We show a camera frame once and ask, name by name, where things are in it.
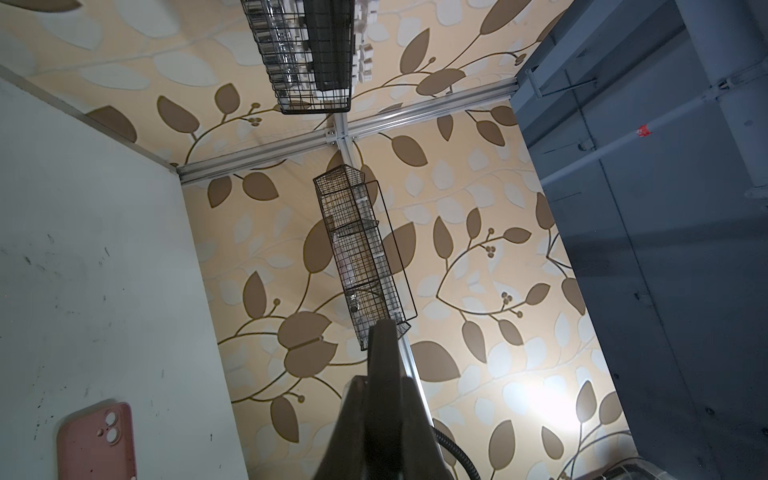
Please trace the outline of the phone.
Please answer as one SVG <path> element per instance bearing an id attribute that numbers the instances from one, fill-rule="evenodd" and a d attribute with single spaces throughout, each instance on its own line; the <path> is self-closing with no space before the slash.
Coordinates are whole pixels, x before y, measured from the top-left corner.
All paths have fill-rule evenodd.
<path id="1" fill-rule="evenodd" d="M 367 479 L 397 479 L 401 454 L 401 375 L 397 329 L 393 320 L 377 321 L 369 330 L 365 400 Z"/>

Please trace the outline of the pink phone case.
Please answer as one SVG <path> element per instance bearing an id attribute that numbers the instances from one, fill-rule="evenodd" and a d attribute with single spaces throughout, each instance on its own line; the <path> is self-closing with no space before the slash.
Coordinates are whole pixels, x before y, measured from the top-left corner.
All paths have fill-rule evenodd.
<path id="1" fill-rule="evenodd" d="M 136 479 L 132 410 L 117 402 L 67 420 L 56 436 L 57 478 Z"/>

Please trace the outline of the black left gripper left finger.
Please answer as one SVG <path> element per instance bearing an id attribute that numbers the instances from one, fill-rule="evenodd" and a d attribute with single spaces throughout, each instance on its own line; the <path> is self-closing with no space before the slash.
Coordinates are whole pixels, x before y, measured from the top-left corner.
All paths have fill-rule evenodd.
<path id="1" fill-rule="evenodd" d="M 363 478 L 366 386 L 365 376 L 355 376 L 351 380 L 326 453 L 314 475 L 315 480 Z"/>

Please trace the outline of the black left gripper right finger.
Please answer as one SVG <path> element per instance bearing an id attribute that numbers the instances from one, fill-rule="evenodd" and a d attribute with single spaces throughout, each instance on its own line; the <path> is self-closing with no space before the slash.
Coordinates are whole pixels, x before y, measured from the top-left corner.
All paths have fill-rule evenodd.
<path id="1" fill-rule="evenodd" d="M 442 457 L 417 385 L 401 378 L 401 452 L 405 480 L 453 478 Z"/>

